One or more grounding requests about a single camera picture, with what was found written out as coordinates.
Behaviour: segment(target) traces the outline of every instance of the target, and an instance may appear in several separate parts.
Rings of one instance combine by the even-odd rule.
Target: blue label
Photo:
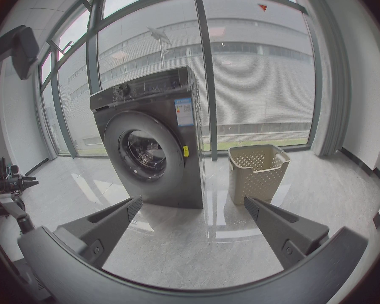
[[[191,98],[175,99],[177,126],[193,126],[193,107]]]

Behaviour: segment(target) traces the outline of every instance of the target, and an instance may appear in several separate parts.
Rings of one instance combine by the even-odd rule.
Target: glossy tile floor
[[[380,181],[341,153],[320,159],[310,151],[292,161],[272,204],[329,226],[364,236],[380,205]],[[206,162],[205,206],[184,210],[144,204],[103,269],[151,285],[206,289],[270,276],[282,266],[243,206],[228,194],[228,159]],[[108,159],[58,157],[34,174],[39,185],[23,195],[36,226],[55,230],[128,197]],[[0,243],[20,259],[19,228],[0,218]]]

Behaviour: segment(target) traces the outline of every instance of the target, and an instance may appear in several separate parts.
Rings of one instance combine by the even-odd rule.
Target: beige plastic basket
[[[228,158],[235,205],[243,205],[245,195],[270,203],[290,162],[286,152],[271,144],[229,148]]]

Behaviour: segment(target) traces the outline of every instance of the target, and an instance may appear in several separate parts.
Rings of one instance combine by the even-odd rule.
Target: basket handle
[[[282,161],[282,163],[286,162],[286,159],[285,159],[284,156],[281,155],[280,153],[277,153],[277,154],[276,154],[276,158],[278,158],[280,161]]]

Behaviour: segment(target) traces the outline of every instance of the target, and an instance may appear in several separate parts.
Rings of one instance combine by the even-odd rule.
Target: front-loading washing machine
[[[203,208],[204,155],[197,80],[189,67],[153,73],[90,97],[107,154],[130,196]]]

